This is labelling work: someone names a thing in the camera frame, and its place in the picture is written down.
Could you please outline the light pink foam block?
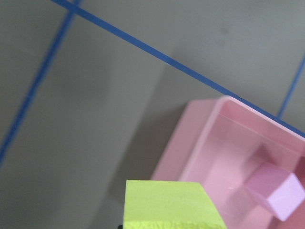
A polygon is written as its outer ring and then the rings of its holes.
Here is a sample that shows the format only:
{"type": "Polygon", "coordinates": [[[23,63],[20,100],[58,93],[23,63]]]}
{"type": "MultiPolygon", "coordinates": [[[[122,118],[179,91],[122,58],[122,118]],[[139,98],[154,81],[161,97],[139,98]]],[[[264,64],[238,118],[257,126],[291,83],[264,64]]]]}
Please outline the light pink foam block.
{"type": "Polygon", "coordinates": [[[305,200],[305,189],[297,176],[270,163],[263,163],[245,187],[256,203],[280,221],[286,221],[305,200]]]}

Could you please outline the pink plastic bin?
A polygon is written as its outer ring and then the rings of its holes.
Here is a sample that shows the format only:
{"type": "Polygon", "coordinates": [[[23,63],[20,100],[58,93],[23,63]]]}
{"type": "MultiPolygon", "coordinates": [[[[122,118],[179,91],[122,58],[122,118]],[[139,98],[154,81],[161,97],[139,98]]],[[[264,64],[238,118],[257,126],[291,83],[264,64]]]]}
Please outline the pink plastic bin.
{"type": "Polygon", "coordinates": [[[258,205],[244,182],[264,162],[305,180],[305,139],[238,100],[190,101],[153,180],[200,183],[229,229],[302,229],[301,205],[282,222],[258,205]]]}

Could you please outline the yellow foam block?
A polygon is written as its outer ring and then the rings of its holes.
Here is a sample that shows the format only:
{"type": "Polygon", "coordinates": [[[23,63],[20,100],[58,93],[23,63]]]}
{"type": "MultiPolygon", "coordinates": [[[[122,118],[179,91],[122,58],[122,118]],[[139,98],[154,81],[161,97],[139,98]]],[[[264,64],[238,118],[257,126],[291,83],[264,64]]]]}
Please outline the yellow foam block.
{"type": "Polygon", "coordinates": [[[124,229],[224,229],[226,224],[196,182],[127,180],[124,229]]]}

